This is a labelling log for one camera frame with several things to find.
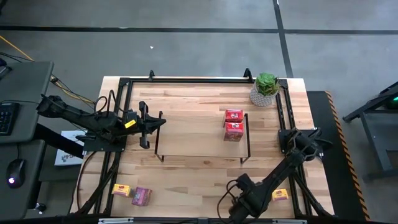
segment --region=computer mouse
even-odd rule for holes
[[[25,181],[25,160],[15,159],[7,167],[6,180],[8,186],[17,189]]]

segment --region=red box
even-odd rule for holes
[[[225,110],[223,127],[225,122],[240,123],[243,121],[243,110]]]
[[[224,141],[240,141],[243,136],[243,123],[225,122]]]

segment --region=yellow and black striped edge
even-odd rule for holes
[[[339,135],[340,135],[341,144],[343,145],[343,150],[344,150],[344,153],[346,156],[347,163],[349,165],[349,171],[351,172],[351,176],[354,181],[354,187],[356,189],[356,193],[358,194],[358,197],[359,197],[359,202],[362,205],[362,211],[364,213],[365,220],[370,221],[371,219],[370,219],[370,216],[368,213],[368,209],[366,208],[365,199],[363,198],[362,190],[361,190],[361,187],[359,186],[358,176],[355,173],[353,161],[351,160],[351,156],[349,155],[347,143],[346,143],[346,140],[345,140],[344,134],[343,134],[343,129],[341,128],[340,122],[338,121],[338,116],[337,116],[336,108],[333,104],[333,99],[331,98],[330,92],[325,91],[325,93],[328,96],[330,109],[331,109],[331,112],[333,113],[334,119],[336,121],[336,126],[337,126],[337,130],[339,132]]]

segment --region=potted plant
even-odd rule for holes
[[[250,100],[256,106],[268,106],[272,104],[278,91],[278,78],[273,74],[260,73],[250,91]]]

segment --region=keyboard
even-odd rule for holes
[[[19,103],[0,104],[0,136],[11,135],[18,109]]]

